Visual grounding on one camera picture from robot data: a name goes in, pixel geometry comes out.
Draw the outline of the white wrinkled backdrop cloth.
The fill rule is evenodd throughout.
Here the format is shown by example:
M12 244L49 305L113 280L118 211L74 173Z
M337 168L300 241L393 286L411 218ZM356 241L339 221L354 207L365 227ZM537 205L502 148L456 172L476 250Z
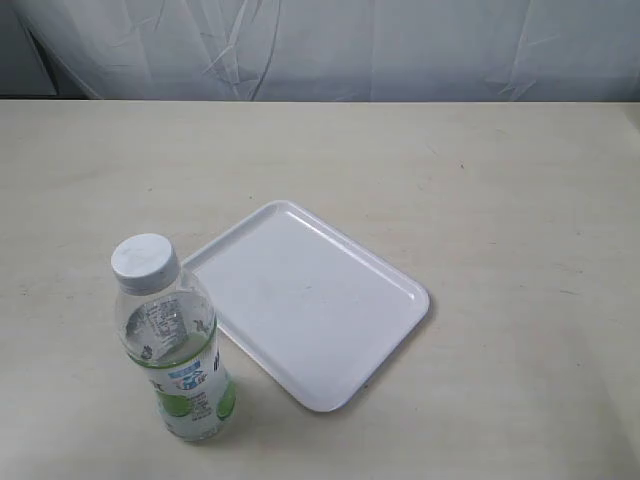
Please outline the white wrinkled backdrop cloth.
M635 1L11 1L101 99L635 101Z

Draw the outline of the clear green-labelled drink bottle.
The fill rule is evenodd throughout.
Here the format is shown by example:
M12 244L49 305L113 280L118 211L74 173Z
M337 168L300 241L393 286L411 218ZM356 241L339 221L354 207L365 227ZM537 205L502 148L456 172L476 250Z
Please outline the clear green-labelled drink bottle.
M185 441L217 434L236 389L219 350L217 312L166 237L144 233L111 256L118 283L115 325L127 356L144 372L166 428Z

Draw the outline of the white rectangular plastic tray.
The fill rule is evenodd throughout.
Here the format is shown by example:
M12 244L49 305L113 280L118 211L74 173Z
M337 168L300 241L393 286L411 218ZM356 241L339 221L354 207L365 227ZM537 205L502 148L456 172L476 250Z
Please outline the white rectangular plastic tray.
M221 331L305 408L335 411L427 315L427 290L291 201L190 257Z

